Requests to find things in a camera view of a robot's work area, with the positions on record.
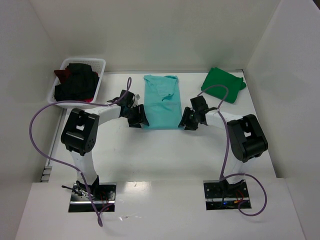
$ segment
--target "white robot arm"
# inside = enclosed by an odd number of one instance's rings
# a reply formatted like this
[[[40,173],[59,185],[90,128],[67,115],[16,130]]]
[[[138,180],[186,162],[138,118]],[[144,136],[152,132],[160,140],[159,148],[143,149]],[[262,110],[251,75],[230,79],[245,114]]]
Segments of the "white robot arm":
[[[192,108],[186,107],[179,124],[185,130],[195,131],[198,124],[218,127],[225,130],[225,125],[216,107],[209,108],[203,96],[191,100]],[[260,157],[268,149],[268,142],[253,114],[234,115],[220,111],[227,123],[230,148],[224,174],[245,173],[250,166],[250,159]],[[230,177],[230,185],[241,181],[238,176]]]
[[[99,196],[99,176],[97,175],[92,149],[95,146],[98,126],[112,119],[127,118],[129,127],[141,128],[141,124],[149,125],[143,104],[138,105],[138,95],[128,92],[121,101],[112,106],[99,106],[86,111],[74,108],[65,124],[61,141],[70,151],[75,166],[81,170],[93,197]],[[77,172],[78,191],[86,192],[80,172]]]

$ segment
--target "white backdrop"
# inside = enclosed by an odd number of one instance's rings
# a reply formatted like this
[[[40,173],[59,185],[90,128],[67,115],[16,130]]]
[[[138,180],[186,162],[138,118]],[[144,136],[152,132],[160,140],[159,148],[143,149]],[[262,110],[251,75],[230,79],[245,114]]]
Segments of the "white backdrop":
[[[46,104],[62,59],[29,1],[0,1],[0,21],[0,239],[12,240],[31,184],[40,181],[46,163],[31,145],[29,122]],[[46,152],[60,111],[46,110],[34,125],[34,138]]]
[[[319,239],[320,10],[282,0],[244,71],[276,172],[308,240]]]
[[[30,0],[64,56],[107,71],[244,69],[280,0]]]

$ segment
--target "cable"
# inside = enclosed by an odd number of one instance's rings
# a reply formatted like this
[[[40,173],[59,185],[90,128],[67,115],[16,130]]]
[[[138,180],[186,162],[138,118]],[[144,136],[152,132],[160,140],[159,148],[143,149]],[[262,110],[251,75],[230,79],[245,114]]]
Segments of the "cable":
[[[63,189],[69,189],[69,190],[71,190],[72,192],[74,191],[74,189],[73,189],[73,188],[68,187],[68,186],[65,186],[65,185],[62,185],[61,187],[62,187]]]
[[[222,208],[222,206],[224,205],[224,201],[225,201],[225,192],[223,191],[223,192],[222,192],[221,205],[220,205],[219,209],[221,209],[221,208]]]
[[[260,209],[260,211],[256,212],[256,213],[253,213],[253,214],[248,214],[248,213],[245,213],[243,212],[241,209],[240,209],[240,206],[243,204],[243,203],[246,203],[248,202],[249,200],[243,200],[241,201],[239,204],[238,204],[238,210],[240,211],[240,213],[242,213],[243,215],[246,215],[246,216],[249,216],[249,217],[254,217],[254,216],[257,216],[259,215],[260,213],[262,213],[266,206],[267,206],[267,201],[268,201],[268,198],[267,198],[267,193],[266,193],[266,190],[264,188],[264,186],[262,186],[261,182],[254,176],[252,176],[251,174],[248,174],[248,173],[233,173],[233,174],[230,174],[228,176],[225,176],[223,177],[223,179],[221,179],[220,181],[223,181],[223,180],[226,180],[228,178],[231,178],[231,177],[234,177],[234,176],[248,176],[250,178],[253,178],[261,187],[262,191],[263,191],[263,194],[264,194],[264,204],[263,204],[263,207]]]
[[[220,172],[220,178],[219,178],[219,181],[223,181],[223,180],[226,180],[228,178],[231,178],[231,177],[234,177],[234,176],[248,176],[248,177],[251,177],[253,178],[261,187],[262,191],[263,191],[263,194],[264,194],[264,204],[263,204],[263,207],[261,208],[260,211],[256,212],[256,213],[253,213],[253,214],[248,214],[248,213],[245,213],[243,212],[241,209],[240,209],[240,206],[245,203],[245,202],[248,202],[248,200],[243,200],[241,201],[239,204],[238,204],[238,210],[240,211],[240,213],[242,213],[243,215],[245,216],[249,216],[249,217],[254,217],[254,216],[257,216],[259,214],[261,214],[266,206],[267,206],[267,201],[268,201],[268,198],[267,198],[267,193],[266,193],[266,190],[264,188],[264,186],[262,186],[261,182],[254,176],[252,176],[251,174],[247,174],[247,173],[233,173],[233,174],[230,174],[230,175],[227,175],[227,176],[224,176],[224,173],[225,173],[225,168],[226,168],[226,165],[227,165],[227,159],[228,159],[228,153],[229,153],[229,148],[230,148],[230,136],[229,136],[229,131],[228,131],[228,125],[227,125],[227,121],[226,119],[224,118],[224,116],[221,114],[220,112],[220,107],[222,105],[222,103],[225,101],[225,99],[227,98],[228,94],[229,94],[229,89],[224,86],[224,85],[221,85],[221,84],[217,84],[217,85],[212,85],[212,86],[209,86],[207,87],[205,90],[203,90],[202,92],[200,92],[198,96],[200,96],[201,94],[203,94],[205,91],[211,89],[211,88],[217,88],[217,87],[221,87],[221,88],[225,88],[226,90],[226,93],[224,95],[224,97],[222,98],[222,100],[220,101],[218,107],[217,107],[217,110],[218,110],[218,114],[220,116],[220,118],[222,119],[223,121],[223,125],[224,125],[224,128],[225,128],[225,132],[226,132],[226,148],[225,148],[225,154],[224,154],[224,159],[223,159],[223,164],[222,164],[222,168],[221,168],[221,172]]]
[[[99,217],[100,217],[100,215],[105,211],[105,210],[108,210],[108,208],[110,207],[110,206],[112,206],[113,205],[113,203],[108,203],[106,206],[104,206],[101,210],[100,210],[100,212],[99,212]]]
[[[218,110],[218,114],[220,116],[220,118],[222,119],[223,121],[223,125],[224,125],[224,128],[225,128],[225,133],[226,133],[226,149],[225,149],[225,154],[224,154],[224,159],[223,159],[223,164],[222,164],[222,168],[221,168],[221,172],[220,172],[220,181],[221,179],[224,177],[224,172],[225,172],[225,168],[226,168],[226,165],[227,165],[227,159],[228,159],[228,154],[229,154],[229,148],[230,148],[230,136],[229,136],[229,130],[228,130],[228,125],[227,125],[227,122],[224,118],[224,116],[221,114],[220,112],[220,107],[222,105],[222,103],[225,101],[225,99],[227,98],[228,94],[229,94],[229,89],[224,86],[224,85],[221,85],[221,84],[216,84],[216,85],[212,85],[212,86],[209,86],[207,87],[205,90],[203,90],[202,92],[200,92],[197,97],[199,97],[201,94],[203,94],[205,91],[209,90],[209,89],[212,89],[212,88],[224,88],[225,89],[225,95],[224,97],[222,98],[222,100],[220,101],[218,107],[217,107],[217,110]]]
[[[245,199],[244,194],[243,194],[242,191],[240,191],[239,189],[238,189],[238,192],[241,194],[241,197],[242,197],[240,201],[243,201],[243,200]]]
[[[80,170],[79,168],[77,168],[76,166],[73,166],[73,165],[70,164],[70,163],[67,163],[67,162],[60,161],[60,160],[58,160],[58,159],[55,159],[55,158],[53,158],[53,157],[45,154],[43,151],[41,151],[41,150],[38,148],[38,146],[36,145],[36,143],[35,143],[34,137],[33,137],[33,135],[32,135],[32,127],[33,127],[33,124],[34,124],[34,121],[35,121],[36,117],[37,117],[43,110],[45,110],[45,109],[47,109],[48,107],[51,107],[51,106],[53,106],[53,105],[64,104],[64,103],[80,103],[80,104],[87,104],[87,105],[100,106],[100,107],[109,107],[109,106],[115,105],[115,104],[117,104],[119,101],[121,101],[121,100],[128,94],[128,91],[129,91],[129,89],[130,89],[130,87],[131,87],[131,83],[132,83],[132,79],[131,79],[131,77],[129,77],[128,80],[127,80],[127,82],[126,82],[126,91],[124,92],[124,94],[123,94],[121,97],[119,97],[116,101],[114,101],[114,102],[112,102],[112,103],[110,103],[110,104],[91,103],[91,102],[75,101],[75,100],[53,102],[53,103],[50,103],[50,104],[48,104],[48,105],[40,108],[40,109],[34,114],[34,116],[32,117],[32,119],[31,119],[31,121],[30,121],[30,124],[29,124],[29,137],[30,137],[30,141],[31,141],[33,147],[35,148],[35,150],[36,150],[38,153],[40,153],[40,154],[41,154],[43,157],[45,157],[46,159],[50,159],[50,160],[52,160],[52,161],[54,161],[54,162],[57,162],[57,163],[66,165],[66,166],[68,166],[68,167],[70,167],[70,168],[73,168],[73,169],[77,170],[77,171],[80,173],[80,175],[81,175],[81,177],[82,177],[82,179],[83,179],[84,185],[85,185],[85,189],[86,189],[86,191],[87,191],[87,193],[88,193],[88,197],[89,197],[89,200],[90,200],[90,202],[91,202],[92,208],[93,208],[95,214],[97,215],[97,221],[98,221],[98,224],[99,224],[100,227],[103,226],[103,223],[102,223],[102,220],[101,220],[101,217],[100,217],[102,211],[100,211],[100,213],[99,213],[98,210],[97,210],[97,208],[96,208],[96,206],[95,206],[95,204],[94,204],[93,198],[92,198],[91,193],[90,193],[90,188],[89,188],[89,186],[88,186],[88,184],[87,184],[87,181],[86,181],[86,178],[85,178],[84,174],[83,174],[83,173],[81,172],[81,170]]]
[[[105,204],[104,204],[104,200],[103,200],[103,198],[102,198],[101,193],[100,193],[100,198],[101,198],[101,202],[102,202],[102,207],[104,207],[104,206],[105,206]]]

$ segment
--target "plastic laundry basket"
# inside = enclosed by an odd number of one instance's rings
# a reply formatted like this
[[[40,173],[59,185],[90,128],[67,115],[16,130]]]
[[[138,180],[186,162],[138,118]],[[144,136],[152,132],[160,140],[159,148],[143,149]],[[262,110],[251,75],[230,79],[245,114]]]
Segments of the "plastic laundry basket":
[[[93,100],[91,101],[91,103],[95,103],[97,96],[98,96],[102,77],[104,75],[106,61],[104,59],[100,59],[100,58],[72,57],[72,58],[67,58],[66,60],[63,61],[62,65],[60,67],[60,70],[66,69],[68,64],[88,64],[91,66],[92,71],[98,73],[99,81],[98,81],[98,84],[95,89]],[[55,99],[55,86],[57,86],[59,84],[61,84],[59,81],[59,78],[56,77],[54,80],[53,86],[51,88],[51,91],[49,92],[48,97],[47,97],[47,101],[49,104],[57,102]],[[84,104],[84,103],[58,103],[57,105],[62,108],[67,109],[67,108],[72,108],[74,106],[85,106],[86,104]]]

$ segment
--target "light blue t-shirt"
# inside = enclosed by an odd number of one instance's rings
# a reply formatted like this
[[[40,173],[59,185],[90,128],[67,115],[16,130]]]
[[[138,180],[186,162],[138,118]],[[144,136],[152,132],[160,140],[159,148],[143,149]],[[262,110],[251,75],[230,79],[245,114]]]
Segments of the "light blue t-shirt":
[[[178,129],[182,118],[177,76],[145,75],[145,129]]]

